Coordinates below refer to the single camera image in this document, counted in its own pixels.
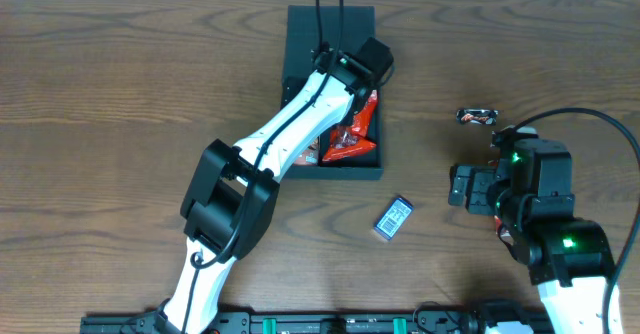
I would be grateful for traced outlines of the red Hacks candy bag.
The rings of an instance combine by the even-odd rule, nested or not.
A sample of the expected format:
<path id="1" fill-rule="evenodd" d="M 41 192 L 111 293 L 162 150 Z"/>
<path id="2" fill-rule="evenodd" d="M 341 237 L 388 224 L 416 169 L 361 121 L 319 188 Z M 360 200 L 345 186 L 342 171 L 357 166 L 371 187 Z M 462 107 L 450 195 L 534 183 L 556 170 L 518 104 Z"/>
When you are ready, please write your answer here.
<path id="1" fill-rule="evenodd" d="M 354 115 L 351 126 L 337 126 L 331 131 L 329 148 L 323 155 L 323 163 L 359 157 L 377 147 L 376 143 L 367 139 L 377 105 L 378 92 L 373 90 L 363 109 Z"/>

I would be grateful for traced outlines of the red Pringles can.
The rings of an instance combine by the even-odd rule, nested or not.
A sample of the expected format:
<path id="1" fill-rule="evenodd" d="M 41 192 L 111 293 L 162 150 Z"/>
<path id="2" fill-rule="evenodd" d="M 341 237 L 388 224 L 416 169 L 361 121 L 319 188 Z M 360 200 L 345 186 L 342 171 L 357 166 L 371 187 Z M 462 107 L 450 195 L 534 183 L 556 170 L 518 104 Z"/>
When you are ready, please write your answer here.
<path id="1" fill-rule="evenodd" d="M 319 139 L 314 139 L 294 161 L 296 166 L 317 166 L 319 161 Z"/>

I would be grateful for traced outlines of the blue barcode small box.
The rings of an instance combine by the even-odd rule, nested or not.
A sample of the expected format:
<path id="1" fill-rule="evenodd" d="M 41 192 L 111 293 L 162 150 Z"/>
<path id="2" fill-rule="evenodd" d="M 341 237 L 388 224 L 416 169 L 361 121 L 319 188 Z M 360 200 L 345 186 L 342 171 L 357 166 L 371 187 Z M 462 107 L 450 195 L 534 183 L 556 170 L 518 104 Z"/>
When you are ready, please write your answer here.
<path id="1" fill-rule="evenodd" d="M 373 225 L 373 230 L 384 240 L 391 241 L 414 210 L 404 197 L 395 197 Z"/>

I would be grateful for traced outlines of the black Mars candy bar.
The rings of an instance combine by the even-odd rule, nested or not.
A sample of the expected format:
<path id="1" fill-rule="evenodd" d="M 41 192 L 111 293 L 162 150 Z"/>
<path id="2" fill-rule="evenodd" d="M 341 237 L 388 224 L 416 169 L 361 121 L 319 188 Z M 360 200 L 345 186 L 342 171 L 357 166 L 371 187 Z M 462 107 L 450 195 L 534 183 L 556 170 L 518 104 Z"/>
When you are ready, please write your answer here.
<path id="1" fill-rule="evenodd" d="M 462 108 L 456 112 L 458 123 L 494 126 L 499 112 L 491 109 Z"/>

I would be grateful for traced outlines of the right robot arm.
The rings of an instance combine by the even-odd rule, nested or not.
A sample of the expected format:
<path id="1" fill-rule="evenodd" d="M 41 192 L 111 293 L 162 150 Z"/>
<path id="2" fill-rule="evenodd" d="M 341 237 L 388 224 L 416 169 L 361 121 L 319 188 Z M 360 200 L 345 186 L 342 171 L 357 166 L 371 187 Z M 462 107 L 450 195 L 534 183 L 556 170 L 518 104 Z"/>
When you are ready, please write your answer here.
<path id="1" fill-rule="evenodd" d="M 449 204 L 497 220 L 499 240 L 526 266 L 555 332 L 621 332 L 618 296 L 605 294 L 614 273 L 608 239 L 574 214 L 571 154 L 535 135 L 499 149 L 493 165 L 452 166 Z"/>

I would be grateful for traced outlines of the dark green gift box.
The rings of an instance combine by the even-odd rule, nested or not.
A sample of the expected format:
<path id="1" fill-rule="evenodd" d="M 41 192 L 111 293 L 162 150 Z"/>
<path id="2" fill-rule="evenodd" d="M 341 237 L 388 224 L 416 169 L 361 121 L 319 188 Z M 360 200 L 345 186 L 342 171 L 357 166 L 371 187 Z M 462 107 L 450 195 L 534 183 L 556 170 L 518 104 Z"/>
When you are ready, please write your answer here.
<path id="1" fill-rule="evenodd" d="M 344 9 L 343 34 L 338 34 L 339 9 L 321 9 L 322 26 L 317 26 L 313 6 L 289 6 L 282 74 L 281 107 L 285 107 L 302 89 L 311 74 L 311 51 L 318 47 L 318 32 L 331 45 L 340 42 L 340 49 L 355 53 L 364 42 L 375 35 L 375 9 L 372 6 L 347 6 Z M 383 174 L 383 142 L 381 107 L 373 114 L 367 139 L 377 147 L 362 156 L 346 158 L 317 166 L 293 165 L 287 171 L 287 179 L 314 180 L 378 180 Z"/>

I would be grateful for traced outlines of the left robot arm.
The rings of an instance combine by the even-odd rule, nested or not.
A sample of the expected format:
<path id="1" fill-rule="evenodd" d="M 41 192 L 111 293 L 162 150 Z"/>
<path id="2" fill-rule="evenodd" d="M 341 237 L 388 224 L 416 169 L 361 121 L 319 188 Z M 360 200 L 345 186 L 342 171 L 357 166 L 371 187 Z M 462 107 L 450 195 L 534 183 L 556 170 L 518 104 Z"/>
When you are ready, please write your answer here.
<path id="1" fill-rule="evenodd" d="M 267 124 L 201 155 L 180 208 L 187 257 L 173 296 L 155 316 L 160 333 L 202 333 L 218 312 L 233 265 L 270 225 L 280 182 L 314 138 L 353 113 L 392 68 L 386 49 L 329 50 L 294 98 Z"/>

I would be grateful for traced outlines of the red Hello Panda box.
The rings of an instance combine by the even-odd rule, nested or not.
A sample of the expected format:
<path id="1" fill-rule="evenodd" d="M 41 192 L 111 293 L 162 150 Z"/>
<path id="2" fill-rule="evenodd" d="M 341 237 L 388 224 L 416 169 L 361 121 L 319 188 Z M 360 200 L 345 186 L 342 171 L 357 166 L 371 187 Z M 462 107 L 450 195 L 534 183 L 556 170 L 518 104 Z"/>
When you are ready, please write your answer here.
<path id="1" fill-rule="evenodd" d="M 513 245 L 512 236 L 509 230 L 507 229 L 507 227 L 502 222 L 502 220 L 498 216 L 495 216 L 494 221 L 495 221 L 495 229 L 496 229 L 496 234 L 498 239 L 506 246 L 512 246 Z"/>

